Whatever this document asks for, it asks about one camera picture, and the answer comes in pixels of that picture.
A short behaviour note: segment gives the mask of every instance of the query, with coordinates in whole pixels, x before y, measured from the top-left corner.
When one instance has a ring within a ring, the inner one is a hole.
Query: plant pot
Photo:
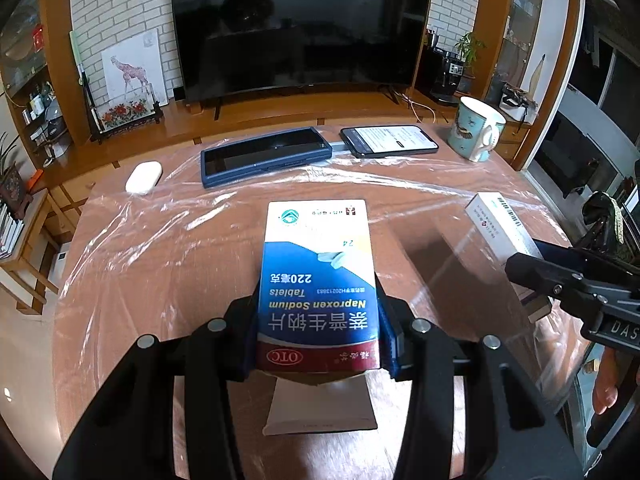
[[[458,83],[458,92],[461,94],[469,94],[471,93],[471,87],[473,86],[475,76],[463,72],[462,76],[460,76],[460,83]]]
[[[33,196],[27,193],[15,164],[11,165],[2,180],[0,180],[0,198],[2,198],[15,219],[24,220],[24,213],[29,203],[33,200]]]

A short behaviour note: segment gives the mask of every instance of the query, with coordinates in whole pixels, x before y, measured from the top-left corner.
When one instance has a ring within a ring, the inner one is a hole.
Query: clear plastic table cover
[[[63,440],[138,336],[188,335],[252,293],[267,206],[278,200],[366,200],[374,264],[386,293],[407,300],[417,316],[451,336],[497,335],[546,398],[558,402],[586,349],[581,323],[555,305],[530,324],[464,207],[476,192],[498,191],[533,237],[564,246],[569,241],[500,156],[471,163],[442,140],[447,127],[424,128],[438,141],[438,153],[358,160],[334,152],[331,161],[203,189],[205,146],[196,145],[158,158],[163,174],[146,196],[124,191],[133,165],[99,182],[68,252],[56,310],[53,371]],[[339,126],[318,130],[330,142],[339,140]],[[393,476],[409,383],[393,382],[384,370],[367,375],[377,430],[263,436],[275,380],[253,372],[245,383],[228,384],[247,479]],[[182,384],[175,387],[174,455],[176,473],[188,478]],[[455,384],[461,398],[463,383]],[[452,476],[462,471],[463,421],[456,418]]]

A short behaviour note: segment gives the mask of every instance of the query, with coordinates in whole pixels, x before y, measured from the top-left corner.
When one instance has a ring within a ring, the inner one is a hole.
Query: wooden stool
[[[35,288],[26,283],[20,276],[18,276],[18,270],[26,270],[31,276],[42,283],[46,288],[52,290],[55,294],[58,293],[58,288],[49,281],[38,269],[33,267],[30,262],[31,252],[36,245],[38,236],[42,235],[47,240],[47,243],[51,244],[55,250],[60,250],[60,245],[56,243],[46,227],[44,222],[47,219],[47,214],[52,211],[58,216],[60,221],[71,231],[72,234],[76,232],[76,225],[68,216],[66,216],[59,208],[58,204],[53,200],[49,191],[43,189],[37,192],[33,197],[33,202],[29,204],[27,208],[27,214],[24,217],[24,228],[20,233],[20,237],[15,244],[12,254],[6,258],[0,260],[0,268],[2,268],[18,285],[20,285],[28,294],[33,296],[36,300],[42,304],[47,303],[44,295],[39,294]],[[3,288],[14,300],[18,303],[18,311],[23,314],[42,314],[34,310],[31,305],[26,304],[12,291],[10,291],[4,284],[0,283],[0,287]]]

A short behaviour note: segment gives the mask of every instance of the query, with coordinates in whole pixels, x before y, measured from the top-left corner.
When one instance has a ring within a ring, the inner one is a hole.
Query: television screen
[[[429,0],[172,0],[187,101],[322,83],[408,86]]]

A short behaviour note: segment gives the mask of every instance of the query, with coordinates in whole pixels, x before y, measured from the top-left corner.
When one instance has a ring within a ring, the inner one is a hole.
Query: human hand
[[[613,406],[618,400],[617,381],[618,364],[616,363],[616,351],[613,348],[605,348],[591,397],[593,410],[598,415],[603,414],[607,408]],[[636,383],[640,384],[640,369],[636,374]]]

